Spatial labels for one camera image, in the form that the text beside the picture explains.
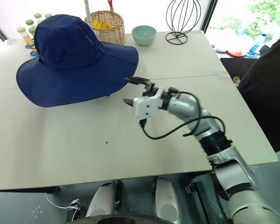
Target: wire sculpture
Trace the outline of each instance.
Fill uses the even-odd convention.
[[[201,6],[198,0],[171,1],[166,11],[166,22],[172,32],[166,35],[166,40],[176,45],[186,43],[188,41],[186,34],[197,25],[200,17]]]

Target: light green bowl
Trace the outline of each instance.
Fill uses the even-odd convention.
[[[132,36],[140,46],[150,45],[154,41],[156,33],[155,28],[150,26],[138,26],[132,30]]]

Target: green cap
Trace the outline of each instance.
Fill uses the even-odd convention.
[[[40,13],[35,13],[35,14],[34,14],[34,17],[37,18],[37,19],[39,19],[39,18],[42,17],[42,14],[40,14]]]
[[[33,22],[33,20],[27,20],[26,24],[30,26],[30,25],[34,24],[34,22]]]
[[[46,19],[49,18],[49,17],[51,17],[51,16],[52,16],[52,14],[50,14],[50,13],[45,14],[45,18],[46,18]]]
[[[29,33],[34,34],[34,33],[35,33],[35,30],[36,30],[36,28],[34,28],[34,27],[33,27],[33,28],[30,28],[30,29],[29,29]]]

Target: hat crown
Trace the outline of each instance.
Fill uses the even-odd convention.
[[[51,69],[68,69],[95,63],[100,57],[100,42],[80,18],[54,15],[41,22],[35,31],[35,47],[40,60]]]

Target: white wire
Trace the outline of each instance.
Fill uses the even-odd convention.
[[[74,217],[75,217],[75,215],[76,215],[76,213],[77,213],[77,211],[78,211],[78,207],[77,207],[77,208],[76,208],[76,207],[72,207],[72,206],[69,206],[69,207],[60,207],[60,206],[58,206],[58,205],[55,205],[54,203],[52,203],[52,202],[48,199],[48,194],[46,194],[46,198],[47,198],[48,202],[50,202],[52,205],[54,205],[54,206],[57,207],[57,208],[60,208],[60,209],[75,209],[73,218],[71,219],[71,221],[74,221]]]
[[[57,206],[57,205],[55,205],[54,203],[52,203],[49,199],[48,199],[48,194],[46,194],[46,198],[47,198],[47,200],[48,200],[48,202],[50,202],[52,205],[54,205],[55,207],[57,207],[57,208],[60,208],[60,209],[78,209],[78,208],[76,208],[76,207],[72,207],[72,206],[69,206],[69,207],[60,207],[60,206]]]
[[[76,210],[75,210],[75,212],[74,212],[74,215],[73,215],[73,218],[71,219],[71,221],[74,221],[74,217],[75,217],[77,211],[78,211],[78,208],[76,208]]]

